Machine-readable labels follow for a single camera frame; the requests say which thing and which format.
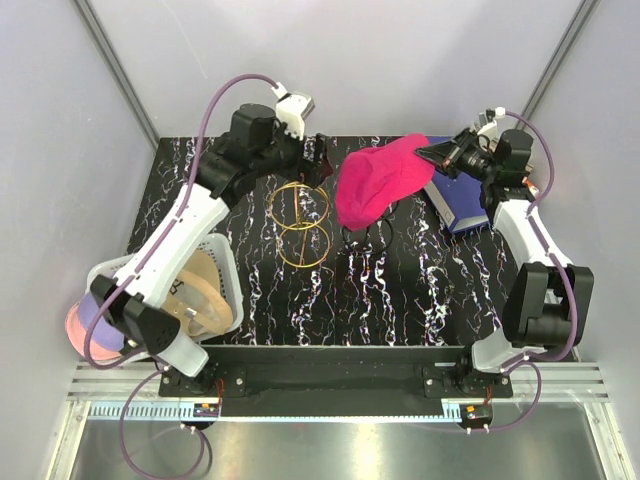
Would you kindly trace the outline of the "purple cap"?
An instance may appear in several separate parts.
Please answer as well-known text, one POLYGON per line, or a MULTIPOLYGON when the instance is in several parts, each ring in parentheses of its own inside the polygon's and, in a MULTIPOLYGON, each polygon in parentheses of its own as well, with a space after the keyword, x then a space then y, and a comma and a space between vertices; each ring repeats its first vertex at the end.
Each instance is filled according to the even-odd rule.
MULTIPOLYGON (((79 302, 78 317, 83 327, 88 330, 99 307, 94 297, 88 293, 79 302)), ((118 352, 124 347, 124 335, 110 326, 101 317, 94 329, 92 340, 106 350, 118 352)))

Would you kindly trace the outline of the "blue binder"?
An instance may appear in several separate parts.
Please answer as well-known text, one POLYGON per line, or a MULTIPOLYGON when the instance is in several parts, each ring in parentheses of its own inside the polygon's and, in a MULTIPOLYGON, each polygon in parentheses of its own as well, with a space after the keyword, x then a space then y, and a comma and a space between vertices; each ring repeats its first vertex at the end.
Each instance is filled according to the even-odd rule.
POLYGON ((450 178, 437 171, 424 187, 450 233, 455 234, 486 224, 489 219, 480 197, 483 168, 490 157, 473 135, 470 148, 459 165, 460 174, 450 178))

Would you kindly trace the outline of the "beige baseball cap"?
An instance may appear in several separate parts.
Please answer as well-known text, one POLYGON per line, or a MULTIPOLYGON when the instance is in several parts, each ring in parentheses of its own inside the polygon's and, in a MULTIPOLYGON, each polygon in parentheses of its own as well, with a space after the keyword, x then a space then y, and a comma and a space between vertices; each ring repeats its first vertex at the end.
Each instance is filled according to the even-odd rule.
POLYGON ((215 260, 198 249, 178 273, 162 309, 176 317, 191 338, 224 334, 233 322, 215 260))

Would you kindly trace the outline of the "pink cap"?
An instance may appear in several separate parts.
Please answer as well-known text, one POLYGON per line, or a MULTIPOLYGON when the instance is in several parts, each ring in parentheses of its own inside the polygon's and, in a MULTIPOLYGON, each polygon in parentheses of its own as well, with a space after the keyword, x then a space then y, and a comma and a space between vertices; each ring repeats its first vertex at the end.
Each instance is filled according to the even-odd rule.
MULTIPOLYGON (((84 341, 86 329, 82 325, 78 315, 79 304, 76 303, 69 310, 65 319, 65 331, 73 348, 84 356, 84 341)), ((118 351, 108 350, 94 340, 90 341, 90 353, 96 363, 105 364, 121 357, 118 351)))

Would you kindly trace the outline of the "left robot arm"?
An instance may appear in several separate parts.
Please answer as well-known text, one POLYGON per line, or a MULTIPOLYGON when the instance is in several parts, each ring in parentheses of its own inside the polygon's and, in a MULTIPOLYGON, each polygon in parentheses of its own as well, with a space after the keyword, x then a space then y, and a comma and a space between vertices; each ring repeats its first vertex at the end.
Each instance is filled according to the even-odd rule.
POLYGON ((216 372, 206 365, 206 351, 161 306, 204 237, 260 178, 279 175, 317 188, 332 174, 325 136, 316 136, 312 158, 304 154, 305 119, 313 106, 302 94, 287 94, 273 108, 241 105, 228 131, 194 160, 194 180, 183 186, 149 240, 114 276, 99 274, 90 285, 97 315, 180 371, 181 384, 193 395, 208 394, 216 372))

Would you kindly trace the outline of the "stack of books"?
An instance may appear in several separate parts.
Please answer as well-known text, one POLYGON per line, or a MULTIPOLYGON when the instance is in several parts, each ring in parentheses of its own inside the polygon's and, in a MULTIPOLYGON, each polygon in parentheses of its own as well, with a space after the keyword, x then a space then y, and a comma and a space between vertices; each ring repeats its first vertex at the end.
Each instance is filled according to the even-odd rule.
POLYGON ((527 190, 530 192, 530 194, 536 198, 539 193, 540 190, 538 189, 538 187, 532 182, 532 180, 530 179, 531 173, 533 172, 534 167, 530 164, 527 163, 525 165, 525 176, 523 178, 523 185, 527 188, 527 190))

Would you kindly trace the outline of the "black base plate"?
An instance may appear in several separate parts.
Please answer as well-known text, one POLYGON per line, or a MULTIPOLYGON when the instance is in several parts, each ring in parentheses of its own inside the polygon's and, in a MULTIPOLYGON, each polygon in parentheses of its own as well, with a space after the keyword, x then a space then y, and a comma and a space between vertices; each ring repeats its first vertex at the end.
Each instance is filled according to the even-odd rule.
POLYGON ((209 345, 194 378, 162 376, 162 397, 222 396, 231 418, 418 419, 439 416, 444 399, 510 399, 508 377, 471 366, 467 347, 209 345))

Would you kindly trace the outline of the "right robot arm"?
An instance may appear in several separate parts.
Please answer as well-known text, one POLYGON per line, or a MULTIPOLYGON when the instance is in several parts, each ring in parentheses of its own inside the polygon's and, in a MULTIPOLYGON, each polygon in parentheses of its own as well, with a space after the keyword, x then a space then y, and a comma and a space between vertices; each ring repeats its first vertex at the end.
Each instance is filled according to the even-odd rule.
POLYGON ((539 214, 546 194, 534 193, 528 182, 532 147, 542 140, 534 127, 508 129, 495 140, 468 128, 415 151, 451 179, 466 174, 480 182, 480 205, 519 268, 500 328, 473 343, 469 362, 454 371, 455 387, 466 396, 486 389, 489 373, 566 358, 584 332, 594 274, 561 252, 539 214))

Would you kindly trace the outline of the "magenta mesh cap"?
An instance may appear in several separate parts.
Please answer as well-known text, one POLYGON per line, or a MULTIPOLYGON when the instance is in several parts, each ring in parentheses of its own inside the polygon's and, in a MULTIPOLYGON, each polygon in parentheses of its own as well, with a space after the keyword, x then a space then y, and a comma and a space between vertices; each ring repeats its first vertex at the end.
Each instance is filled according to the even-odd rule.
POLYGON ((363 148, 344 159, 337 180, 335 207, 338 222, 362 230, 376 222, 394 202, 422 188, 433 178, 435 167, 416 154, 430 145, 414 133, 382 147, 363 148))

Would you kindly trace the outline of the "white plastic basket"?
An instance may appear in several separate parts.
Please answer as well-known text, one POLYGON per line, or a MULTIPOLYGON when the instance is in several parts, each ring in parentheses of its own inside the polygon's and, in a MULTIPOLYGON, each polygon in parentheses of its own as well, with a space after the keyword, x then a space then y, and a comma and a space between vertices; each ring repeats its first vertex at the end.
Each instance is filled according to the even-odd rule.
MULTIPOLYGON (((108 277, 123 267, 133 254, 102 262, 87 278, 87 290, 70 312, 66 329, 74 348, 84 356, 84 338, 95 313, 95 300, 89 293, 93 279, 108 277)), ((244 316, 242 292, 233 252, 227 238, 218 233, 205 237, 186 265, 174 279, 163 303, 163 309, 181 322, 183 330, 197 343, 222 336, 239 328, 244 316)), ((107 364, 140 348, 124 334, 101 319, 94 330, 90 352, 96 363, 107 364)))

